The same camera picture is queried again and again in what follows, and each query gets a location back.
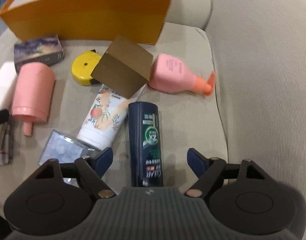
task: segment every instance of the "metal rivet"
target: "metal rivet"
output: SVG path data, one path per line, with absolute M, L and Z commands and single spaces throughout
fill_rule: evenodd
M 188 195 L 189 197 L 201 197 L 202 196 L 202 191 L 200 191 L 198 189 L 189 189 L 186 192 L 186 195 Z
M 115 193 L 110 189 L 104 189 L 99 192 L 99 196 L 101 198 L 111 198 L 115 195 Z

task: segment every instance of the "shampoo bottle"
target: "shampoo bottle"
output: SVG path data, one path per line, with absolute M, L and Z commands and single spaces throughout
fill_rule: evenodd
M 157 106 L 129 105 L 131 182 L 133 187 L 163 187 L 160 127 Z
M 149 86 L 167 93 L 189 90 L 210 96 L 214 90 L 215 72 L 209 79 L 194 75 L 178 58 L 159 54 L 152 67 Z

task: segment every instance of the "pink pump bottle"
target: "pink pump bottle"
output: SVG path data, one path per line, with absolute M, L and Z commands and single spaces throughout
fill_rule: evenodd
M 159 54 L 154 62 L 149 86 L 167 93 L 189 90 L 210 96 L 214 90 L 215 72 L 209 79 L 194 75 L 178 58 Z

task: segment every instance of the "small rectangular box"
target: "small rectangular box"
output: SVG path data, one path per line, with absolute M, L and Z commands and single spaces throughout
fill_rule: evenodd
M 52 66 L 64 59 L 64 50 L 57 35 L 25 41 L 14 46 L 16 72 L 30 62 L 41 62 Z

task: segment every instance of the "yellow tape measure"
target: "yellow tape measure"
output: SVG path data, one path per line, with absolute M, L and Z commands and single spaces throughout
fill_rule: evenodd
M 78 56 L 72 64 L 72 74 L 77 82 L 84 86 L 98 83 L 91 74 L 101 56 L 94 51 L 86 51 Z

